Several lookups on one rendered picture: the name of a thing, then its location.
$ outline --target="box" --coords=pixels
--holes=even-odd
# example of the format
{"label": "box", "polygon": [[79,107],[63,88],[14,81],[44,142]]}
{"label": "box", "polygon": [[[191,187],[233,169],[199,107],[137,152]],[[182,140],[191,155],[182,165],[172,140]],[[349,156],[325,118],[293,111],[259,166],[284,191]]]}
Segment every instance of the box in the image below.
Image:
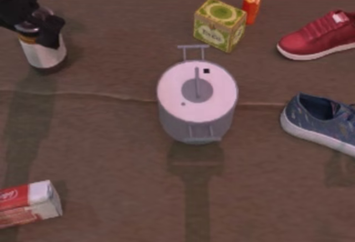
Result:
{"label": "box", "polygon": [[0,229],[62,215],[60,198],[49,180],[0,190]]}
{"label": "box", "polygon": [[207,0],[196,12],[194,37],[230,53],[244,34],[246,12],[219,0]]}

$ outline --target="blue sneaker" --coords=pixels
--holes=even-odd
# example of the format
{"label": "blue sneaker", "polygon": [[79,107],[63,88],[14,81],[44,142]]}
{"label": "blue sneaker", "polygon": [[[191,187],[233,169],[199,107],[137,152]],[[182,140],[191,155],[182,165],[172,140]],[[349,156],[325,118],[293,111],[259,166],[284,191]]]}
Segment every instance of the blue sneaker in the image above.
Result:
{"label": "blue sneaker", "polygon": [[355,157],[355,108],[300,93],[281,114],[281,127],[295,137]]}

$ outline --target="shoe sole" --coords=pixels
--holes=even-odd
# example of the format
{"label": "shoe sole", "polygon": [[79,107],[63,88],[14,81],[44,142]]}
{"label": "shoe sole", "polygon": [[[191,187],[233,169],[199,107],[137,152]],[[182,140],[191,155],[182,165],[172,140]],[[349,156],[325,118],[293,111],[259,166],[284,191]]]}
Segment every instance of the shoe sole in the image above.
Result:
{"label": "shoe sole", "polygon": [[342,142],[341,140],[329,137],[327,135],[323,135],[323,134],[320,134],[317,132],[305,130],[303,128],[298,127],[297,125],[291,123],[290,120],[288,120],[285,110],[283,110],[283,112],[281,114],[280,123],[281,123],[282,129],[286,133],[293,135],[294,137],[308,140],[308,141],[326,146],[328,148],[334,149],[338,152],[355,157],[355,146],[354,145]]}
{"label": "shoe sole", "polygon": [[310,60],[322,58],[326,55],[329,55],[329,54],[332,54],[335,52],[342,52],[342,51],[346,51],[348,49],[353,49],[353,48],[355,48],[355,43],[336,46],[334,48],[328,49],[323,52],[318,52],[315,54],[308,54],[308,55],[298,55],[298,54],[293,54],[293,53],[287,52],[284,49],[282,49],[279,44],[276,47],[277,47],[277,50],[288,59],[295,60],[295,61],[310,61]]}

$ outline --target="yellow green patterned box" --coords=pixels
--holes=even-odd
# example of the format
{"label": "yellow green patterned box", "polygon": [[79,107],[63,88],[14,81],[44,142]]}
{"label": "yellow green patterned box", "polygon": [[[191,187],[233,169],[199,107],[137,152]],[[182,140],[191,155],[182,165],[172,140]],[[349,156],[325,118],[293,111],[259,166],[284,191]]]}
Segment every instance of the yellow green patterned box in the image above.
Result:
{"label": "yellow green patterned box", "polygon": [[246,12],[219,0],[207,0],[196,12],[194,37],[230,53],[244,34]]}

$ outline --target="red sneaker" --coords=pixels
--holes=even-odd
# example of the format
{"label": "red sneaker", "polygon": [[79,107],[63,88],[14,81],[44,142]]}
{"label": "red sneaker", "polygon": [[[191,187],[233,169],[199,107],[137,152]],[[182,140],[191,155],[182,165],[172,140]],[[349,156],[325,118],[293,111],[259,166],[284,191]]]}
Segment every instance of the red sneaker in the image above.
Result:
{"label": "red sneaker", "polygon": [[307,61],[355,48],[355,13],[333,11],[284,36],[278,51],[288,59]]}

